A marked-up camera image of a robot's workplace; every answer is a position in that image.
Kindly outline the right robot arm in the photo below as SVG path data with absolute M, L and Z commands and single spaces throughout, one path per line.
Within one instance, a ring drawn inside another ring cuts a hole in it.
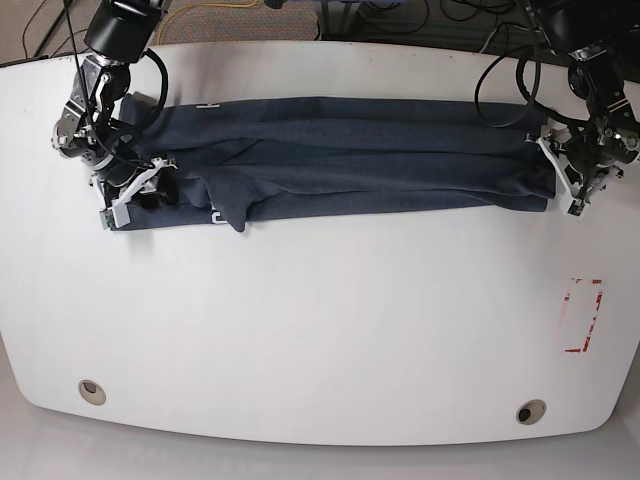
M 65 158 L 80 158 L 91 169 L 91 185 L 111 205 L 116 196 L 147 174 L 134 203 L 154 209 L 178 203 L 171 175 L 136 152 L 136 145 L 159 118 L 167 99 L 169 77 L 160 57 L 148 48 L 157 26 L 168 13 L 168 1 L 102 1 L 84 42 L 90 55 L 77 59 L 69 100 L 54 127 L 54 148 Z M 130 87 L 130 66 L 149 58 L 161 76 L 157 104 L 133 124 L 115 119 L 117 101 Z

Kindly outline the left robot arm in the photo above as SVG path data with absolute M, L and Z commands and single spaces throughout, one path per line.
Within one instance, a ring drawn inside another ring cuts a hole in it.
M 624 93 L 616 61 L 624 40 L 639 25 L 637 1 L 531 1 L 534 19 L 550 50 L 569 62 L 568 83 L 584 100 L 586 120 L 533 105 L 563 130 L 546 127 L 537 144 L 562 185 L 560 204 L 580 216 L 593 195 L 621 178 L 623 165 L 639 160 L 639 121 Z

